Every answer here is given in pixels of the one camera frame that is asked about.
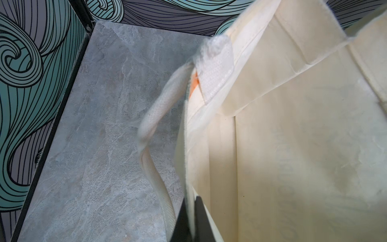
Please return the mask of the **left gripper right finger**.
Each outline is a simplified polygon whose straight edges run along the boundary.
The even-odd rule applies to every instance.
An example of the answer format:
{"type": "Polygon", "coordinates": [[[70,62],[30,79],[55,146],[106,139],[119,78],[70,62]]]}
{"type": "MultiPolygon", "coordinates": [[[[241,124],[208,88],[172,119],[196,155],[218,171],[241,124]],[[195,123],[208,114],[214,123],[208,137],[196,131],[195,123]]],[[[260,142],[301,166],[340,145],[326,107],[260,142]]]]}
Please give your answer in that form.
{"type": "Polygon", "coordinates": [[[195,228],[195,242],[216,242],[200,196],[197,196],[195,200],[195,228]]]}

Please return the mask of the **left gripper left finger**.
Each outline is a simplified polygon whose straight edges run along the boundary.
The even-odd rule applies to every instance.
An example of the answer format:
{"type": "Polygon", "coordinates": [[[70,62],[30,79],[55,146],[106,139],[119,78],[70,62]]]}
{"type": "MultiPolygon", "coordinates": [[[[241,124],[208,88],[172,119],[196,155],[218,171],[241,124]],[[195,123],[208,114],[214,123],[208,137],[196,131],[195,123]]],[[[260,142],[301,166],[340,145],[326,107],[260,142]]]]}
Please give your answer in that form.
{"type": "Polygon", "coordinates": [[[191,242],[191,241],[192,241],[192,236],[191,236],[189,224],[188,224],[186,204],[185,204],[185,200],[183,200],[170,242],[191,242]]]}

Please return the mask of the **cream canvas grocery bag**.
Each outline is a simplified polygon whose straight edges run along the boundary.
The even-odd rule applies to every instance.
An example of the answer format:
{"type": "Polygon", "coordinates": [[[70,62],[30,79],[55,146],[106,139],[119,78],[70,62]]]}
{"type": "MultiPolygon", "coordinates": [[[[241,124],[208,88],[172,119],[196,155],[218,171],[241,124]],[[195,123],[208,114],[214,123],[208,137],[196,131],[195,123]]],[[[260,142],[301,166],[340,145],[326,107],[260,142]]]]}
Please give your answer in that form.
{"type": "Polygon", "coordinates": [[[216,242],[387,239],[387,5],[255,1],[167,81],[138,129],[170,242],[200,196],[216,242]]]}

